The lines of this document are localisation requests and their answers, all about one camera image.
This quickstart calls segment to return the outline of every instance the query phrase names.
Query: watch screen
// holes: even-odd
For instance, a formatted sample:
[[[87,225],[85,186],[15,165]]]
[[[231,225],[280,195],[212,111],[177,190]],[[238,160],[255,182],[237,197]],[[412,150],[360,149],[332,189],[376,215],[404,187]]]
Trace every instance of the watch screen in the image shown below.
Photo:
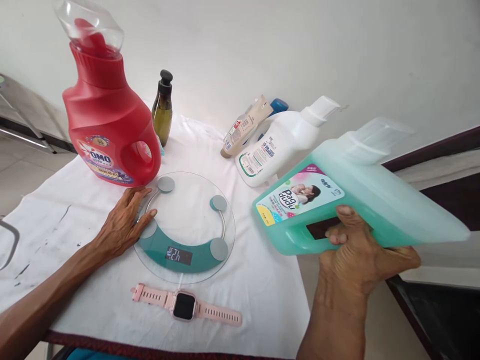
[[[169,246],[166,250],[165,259],[172,260],[190,266],[192,264],[192,252],[180,250]]]
[[[194,306],[195,298],[180,292],[176,295],[173,316],[184,320],[191,320],[194,317]]]

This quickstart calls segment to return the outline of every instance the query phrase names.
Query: watch face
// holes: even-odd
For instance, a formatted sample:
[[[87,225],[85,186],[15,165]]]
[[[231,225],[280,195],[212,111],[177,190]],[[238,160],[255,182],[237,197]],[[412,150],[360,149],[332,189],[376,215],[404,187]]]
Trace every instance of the watch face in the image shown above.
[[[173,316],[179,319],[192,320],[194,317],[195,298],[192,295],[179,292],[176,295]]]

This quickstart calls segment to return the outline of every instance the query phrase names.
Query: pink watch strap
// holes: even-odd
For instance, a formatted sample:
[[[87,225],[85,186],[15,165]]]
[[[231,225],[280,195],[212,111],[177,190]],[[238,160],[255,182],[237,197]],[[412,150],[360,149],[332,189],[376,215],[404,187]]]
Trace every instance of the pink watch strap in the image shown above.
[[[224,307],[210,305],[204,301],[197,301],[196,316],[232,326],[242,325],[242,314]]]
[[[158,305],[168,310],[173,309],[175,300],[172,292],[157,290],[142,283],[132,287],[130,291],[133,293],[131,299],[135,302]]]

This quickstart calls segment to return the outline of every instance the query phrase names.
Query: dark glass pump bottle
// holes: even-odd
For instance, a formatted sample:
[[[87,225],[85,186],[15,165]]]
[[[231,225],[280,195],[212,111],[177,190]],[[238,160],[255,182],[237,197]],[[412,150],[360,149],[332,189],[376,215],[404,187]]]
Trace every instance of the dark glass pump bottle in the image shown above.
[[[172,125],[172,80],[170,71],[160,72],[161,80],[158,82],[158,92],[151,108],[151,120],[153,128],[160,139],[163,147],[167,145]]]

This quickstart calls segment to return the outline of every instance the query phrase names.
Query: hand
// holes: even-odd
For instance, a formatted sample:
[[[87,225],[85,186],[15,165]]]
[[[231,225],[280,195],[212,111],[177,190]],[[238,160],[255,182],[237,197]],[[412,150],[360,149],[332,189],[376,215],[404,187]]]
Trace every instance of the hand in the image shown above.
[[[143,186],[126,189],[108,214],[100,232],[91,242],[96,251],[106,254],[107,261],[122,255],[135,244],[144,228],[157,215],[157,210],[152,209],[135,223],[140,203],[151,191],[151,188]]]
[[[377,282],[420,266],[420,257],[411,246],[382,248],[369,225],[351,207],[339,205],[336,213],[341,223],[330,227],[325,235],[332,244],[341,246],[320,254],[322,276],[368,295]]]

